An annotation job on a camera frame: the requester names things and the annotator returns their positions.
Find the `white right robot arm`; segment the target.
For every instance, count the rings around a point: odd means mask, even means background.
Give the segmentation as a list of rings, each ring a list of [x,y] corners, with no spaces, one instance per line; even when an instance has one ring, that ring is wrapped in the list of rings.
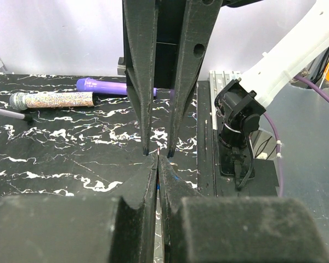
[[[197,85],[221,7],[247,1],[123,1],[127,95],[138,116],[143,154],[149,153],[154,88],[171,90],[168,156]],[[224,117],[221,163],[241,190],[253,173],[249,135],[279,91],[329,46],[329,1],[316,1],[302,20],[252,68],[217,95]]]

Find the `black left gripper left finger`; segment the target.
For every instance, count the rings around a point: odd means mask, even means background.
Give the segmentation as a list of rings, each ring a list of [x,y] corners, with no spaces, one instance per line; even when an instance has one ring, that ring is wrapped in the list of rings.
[[[158,156],[108,194],[0,199],[0,262],[152,262]]]

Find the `blue tagged key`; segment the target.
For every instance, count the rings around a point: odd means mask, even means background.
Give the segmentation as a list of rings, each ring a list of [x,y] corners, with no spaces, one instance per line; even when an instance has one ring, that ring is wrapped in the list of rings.
[[[160,147],[157,148],[157,155],[160,155]],[[174,171],[177,173],[178,172],[178,164],[174,162],[170,162],[170,165],[174,169]],[[157,178],[156,178],[156,189],[160,189],[160,180],[159,180],[159,171],[157,170]]]

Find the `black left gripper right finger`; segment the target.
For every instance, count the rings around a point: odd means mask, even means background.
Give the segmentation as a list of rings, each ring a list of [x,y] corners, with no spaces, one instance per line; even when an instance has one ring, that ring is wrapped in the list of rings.
[[[205,197],[158,158],[164,262],[329,262],[306,207],[279,197]]]

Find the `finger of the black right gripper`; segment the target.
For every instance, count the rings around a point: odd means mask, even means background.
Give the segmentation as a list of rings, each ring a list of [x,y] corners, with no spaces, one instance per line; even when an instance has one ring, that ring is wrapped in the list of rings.
[[[123,1],[127,95],[138,118],[142,152],[149,154],[158,8],[155,1]]]
[[[181,121],[188,107],[188,99],[196,87],[208,42],[222,4],[222,1],[186,1],[174,87],[171,90],[171,116],[167,130],[168,158],[175,154]]]

